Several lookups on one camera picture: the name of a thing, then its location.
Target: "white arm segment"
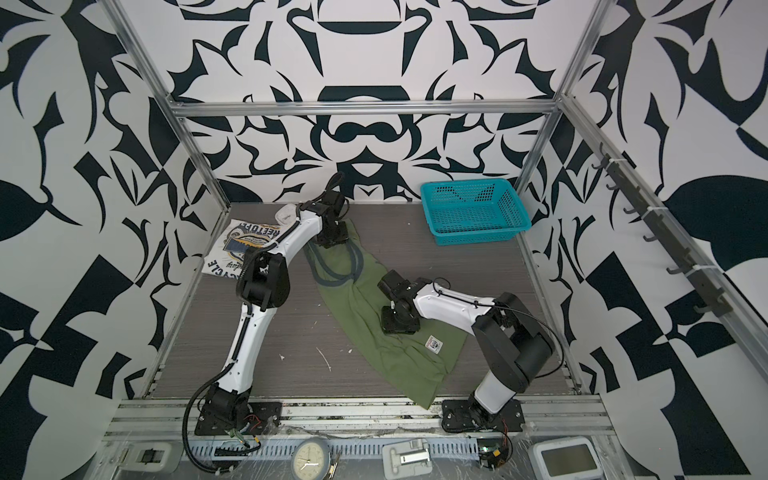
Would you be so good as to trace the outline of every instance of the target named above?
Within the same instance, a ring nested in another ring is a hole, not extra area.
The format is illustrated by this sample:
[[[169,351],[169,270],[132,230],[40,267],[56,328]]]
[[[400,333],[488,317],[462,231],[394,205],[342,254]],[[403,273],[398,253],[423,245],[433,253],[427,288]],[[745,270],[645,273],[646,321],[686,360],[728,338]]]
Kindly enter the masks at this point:
[[[270,250],[270,253],[281,253],[286,257],[287,263],[290,263],[304,245],[312,237],[320,233],[323,228],[322,218],[305,210],[302,210],[300,214],[301,223],[299,226],[285,239],[281,240],[277,247]],[[243,338],[242,345],[240,345],[235,365],[219,380],[219,387],[228,392],[240,393],[250,388],[253,382],[253,367],[256,365],[256,358],[259,356],[261,343],[264,341],[267,327],[270,325],[275,313],[277,313],[277,308],[269,308],[266,309],[266,312],[262,312],[258,306],[251,306],[252,316],[248,311],[248,304],[244,303],[242,313],[240,314],[240,324],[237,326],[237,333],[235,333],[227,361],[224,364],[225,366],[232,361],[232,355],[237,347],[240,332],[247,323],[248,327],[246,328],[245,337]]]
[[[440,286],[438,288],[442,291],[442,295],[438,295],[432,283],[422,287],[416,294],[413,303],[416,305],[419,315],[424,318],[440,320],[462,329],[470,335],[475,335],[472,332],[472,324],[475,323],[478,316],[485,315],[491,307],[474,306],[470,303],[477,301],[483,305],[493,305],[494,299],[489,296],[467,295]],[[469,303],[450,298],[450,296],[455,296]]]

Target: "white square patch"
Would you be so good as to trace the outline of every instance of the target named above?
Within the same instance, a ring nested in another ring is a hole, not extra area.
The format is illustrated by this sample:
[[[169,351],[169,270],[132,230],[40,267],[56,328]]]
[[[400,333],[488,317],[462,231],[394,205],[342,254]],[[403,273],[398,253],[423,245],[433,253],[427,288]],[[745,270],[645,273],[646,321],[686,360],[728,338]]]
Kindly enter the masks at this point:
[[[424,345],[434,353],[440,353],[440,349],[442,348],[442,342],[438,339],[436,339],[434,336],[430,335],[429,340],[427,340],[426,345]]]

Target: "green garment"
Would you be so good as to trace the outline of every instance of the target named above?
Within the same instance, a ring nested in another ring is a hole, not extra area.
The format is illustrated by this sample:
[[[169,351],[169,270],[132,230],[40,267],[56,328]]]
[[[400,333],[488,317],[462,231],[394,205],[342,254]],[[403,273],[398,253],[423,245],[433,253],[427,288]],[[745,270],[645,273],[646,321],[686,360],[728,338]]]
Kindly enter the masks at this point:
[[[328,249],[309,242],[304,247],[323,297],[344,333],[368,363],[417,405],[428,408],[445,375],[453,370],[466,332],[447,323],[423,319],[413,335],[386,335],[381,309],[389,300],[377,284],[387,269],[360,247],[349,220],[349,240]],[[430,336],[442,342],[435,354],[425,345]]]

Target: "teal basket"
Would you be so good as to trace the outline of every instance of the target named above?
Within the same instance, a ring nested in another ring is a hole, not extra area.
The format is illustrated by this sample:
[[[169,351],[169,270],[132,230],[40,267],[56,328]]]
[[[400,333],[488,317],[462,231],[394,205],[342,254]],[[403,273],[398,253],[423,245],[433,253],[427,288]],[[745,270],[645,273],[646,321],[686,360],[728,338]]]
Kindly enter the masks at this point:
[[[423,184],[422,206],[438,245],[499,242],[531,228],[520,197],[501,178]]]

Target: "clothing label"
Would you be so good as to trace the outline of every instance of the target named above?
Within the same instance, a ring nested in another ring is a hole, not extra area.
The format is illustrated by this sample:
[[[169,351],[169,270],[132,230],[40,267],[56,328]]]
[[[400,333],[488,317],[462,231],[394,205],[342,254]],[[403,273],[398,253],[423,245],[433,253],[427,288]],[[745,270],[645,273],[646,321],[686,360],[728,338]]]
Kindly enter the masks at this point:
[[[248,247],[261,247],[280,233],[280,225],[232,220],[205,257],[203,273],[237,278]]]
[[[440,353],[440,349],[442,348],[442,342],[438,339],[436,339],[434,336],[430,335],[429,340],[427,340],[426,345],[424,345],[434,353]]]

